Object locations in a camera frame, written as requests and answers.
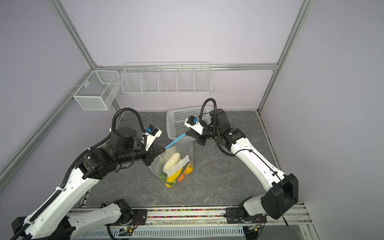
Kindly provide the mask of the white perforated plastic basket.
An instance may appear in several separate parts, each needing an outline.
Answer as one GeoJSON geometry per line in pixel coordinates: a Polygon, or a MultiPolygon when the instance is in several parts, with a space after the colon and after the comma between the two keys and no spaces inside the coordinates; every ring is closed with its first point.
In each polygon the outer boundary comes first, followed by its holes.
{"type": "MultiPolygon", "coordinates": [[[[202,120],[209,124],[211,122],[211,117],[209,112],[213,110],[213,106],[207,105],[204,107],[202,120]]],[[[185,120],[190,116],[196,118],[199,117],[201,107],[190,107],[183,109],[176,109],[167,112],[166,115],[166,124],[167,124],[167,134],[168,138],[175,140],[180,137],[182,134],[187,132],[189,128],[185,126],[185,120]]],[[[194,140],[193,138],[186,136],[182,138],[183,141],[194,140]]]]}

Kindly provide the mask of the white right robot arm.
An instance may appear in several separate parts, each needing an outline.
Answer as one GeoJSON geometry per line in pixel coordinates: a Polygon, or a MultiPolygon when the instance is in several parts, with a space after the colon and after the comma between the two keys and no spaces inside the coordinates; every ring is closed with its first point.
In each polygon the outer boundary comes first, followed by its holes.
{"type": "Polygon", "coordinates": [[[272,219],[279,219],[298,202],[299,181],[294,174],[285,174],[271,164],[251,144],[246,135],[238,128],[229,129],[220,134],[204,130],[199,134],[193,129],[186,133],[203,146],[205,140],[213,139],[219,146],[226,147],[252,171],[263,185],[266,193],[257,197],[249,197],[239,204],[248,217],[267,214],[272,219]]]}

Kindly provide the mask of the clear zip top bag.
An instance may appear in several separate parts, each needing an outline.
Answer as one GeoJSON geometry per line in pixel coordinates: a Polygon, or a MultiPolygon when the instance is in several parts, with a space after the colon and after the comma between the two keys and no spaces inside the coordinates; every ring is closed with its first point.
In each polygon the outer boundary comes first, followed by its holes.
{"type": "Polygon", "coordinates": [[[194,169],[192,138],[182,134],[173,140],[165,152],[154,159],[150,169],[167,188],[180,183],[194,169]]]}

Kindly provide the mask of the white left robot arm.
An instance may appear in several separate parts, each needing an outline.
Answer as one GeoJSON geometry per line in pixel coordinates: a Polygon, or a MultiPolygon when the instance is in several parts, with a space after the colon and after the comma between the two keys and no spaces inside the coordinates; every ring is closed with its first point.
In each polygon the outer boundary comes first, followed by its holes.
{"type": "Polygon", "coordinates": [[[141,160],[150,166],[165,150],[157,145],[148,150],[133,148],[120,152],[107,147],[86,150],[67,170],[62,184],[37,210],[12,222],[12,239],[72,240],[104,225],[130,223],[134,214],[123,199],[76,217],[67,214],[88,190],[107,174],[116,171],[119,165],[141,160]]]}

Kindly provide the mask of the yellow lemon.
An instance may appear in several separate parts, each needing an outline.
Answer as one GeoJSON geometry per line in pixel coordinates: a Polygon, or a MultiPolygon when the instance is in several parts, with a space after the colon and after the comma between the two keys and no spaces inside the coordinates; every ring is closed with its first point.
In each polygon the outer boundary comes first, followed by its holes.
{"type": "Polygon", "coordinates": [[[189,175],[193,171],[193,166],[189,164],[187,168],[184,170],[185,175],[189,175]]]}

